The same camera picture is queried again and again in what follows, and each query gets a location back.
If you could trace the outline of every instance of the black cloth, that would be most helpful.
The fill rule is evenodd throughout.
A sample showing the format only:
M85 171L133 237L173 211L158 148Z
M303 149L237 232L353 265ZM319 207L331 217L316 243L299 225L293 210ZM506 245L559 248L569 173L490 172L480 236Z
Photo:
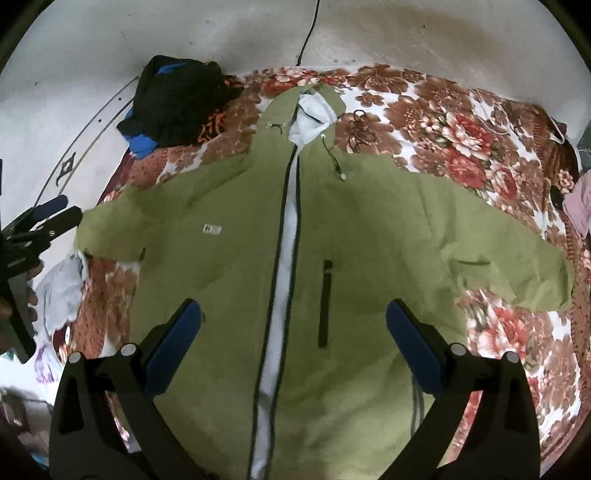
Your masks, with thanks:
M182 65L163 69L178 64ZM197 143L212 112L240 92L226 81L214 61L202 63L156 55L139 78L132 115L119 122L117 129L126 137L146 135L158 147L191 145Z

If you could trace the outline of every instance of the jacket sleeve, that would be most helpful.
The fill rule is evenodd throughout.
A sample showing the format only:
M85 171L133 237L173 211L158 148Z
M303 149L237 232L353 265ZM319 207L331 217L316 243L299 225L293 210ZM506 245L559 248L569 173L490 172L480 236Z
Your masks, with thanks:
M452 180L420 177L431 234L458 288L531 310L570 305L573 267L562 250Z
M145 204L156 192L128 187L116 200L84 212L74 247L109 260L137 261L151 227Z
M183 209L243 172L243 159L227 158L144 191L126 187L117 199L84 212L74 246L109 260L140 260L154 229L165 229Z

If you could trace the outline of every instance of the floral fabric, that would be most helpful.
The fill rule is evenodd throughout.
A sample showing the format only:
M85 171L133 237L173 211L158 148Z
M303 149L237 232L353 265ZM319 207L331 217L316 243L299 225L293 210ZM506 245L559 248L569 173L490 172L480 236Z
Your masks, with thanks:
M566 126L558 131L537 105L383 64L324 72L282 67L250 72L240 80L245 89L226 110L225 132L203 145L156 150L141 162L127 154L102 200L117 197L126 185L148 188L244 153L271 99L295 85L333 86L346 104L336 124L339 148L388 154L400 168L450 177L561 248L573 263L573 307L567 312L513 308L484 290L466 291L457 299L466 315L470 351L496 358L514 351L521 358L536 405L542 467L551 465L591 410L591 255L549 195L552 184L568 192L578 178L574 152L564 142ZM139 265L92 259L89 269L72 337L73 345L91 358L100 353L105 335L116 347L128 338ZM474 393L448 461L459 453L478 402Z

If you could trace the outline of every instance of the black clamp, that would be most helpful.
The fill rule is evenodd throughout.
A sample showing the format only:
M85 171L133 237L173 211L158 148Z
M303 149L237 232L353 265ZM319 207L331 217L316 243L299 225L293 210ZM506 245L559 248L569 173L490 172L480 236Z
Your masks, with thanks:
M11 318L0 320L0 331L22 363L36 350L27 302L28 272L39 265L39 255L53 240L80 224L82 211L78 207L56 215L67 204L66 196L60 195L29 208L0 232L0 297L12 306Z
M51 421L51 478L207 480L152 402L168 388L201 321L199 305L186 300L140 345L127 343L106 358L70 355ZM116 392L141 454L128 453L105 392Z
M515 352L499 360L448 345L402 300L388 306L387 327L422 389L435 402L380 480L537 480L540 438L525 371ZM474 391L482 398L453 462L438 468Z

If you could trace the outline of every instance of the green jacket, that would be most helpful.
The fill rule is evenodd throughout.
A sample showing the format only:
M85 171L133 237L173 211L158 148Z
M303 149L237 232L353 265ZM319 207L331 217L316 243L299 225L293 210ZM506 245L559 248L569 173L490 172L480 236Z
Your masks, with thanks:
M185 298L200 303L206 320L156 405L194 460L222 479L383 473L410 438L413 409L411 373L385 325L392 299L462 343L466 319L455 302L467 288L533 310L570 303L562 252L451 180L402 170L388 155L343 153L334 125L298 160L288 131L311 88L267 107L249 153L144 192L125 189L85 212L77 233L92 255L143 258L133 341ZM314 88L343 113L336 92ZM289 185L298 222L291 265L279 265ZM271 315L285 272L277 349ZM271 395L261 384L265 361L275 362Z

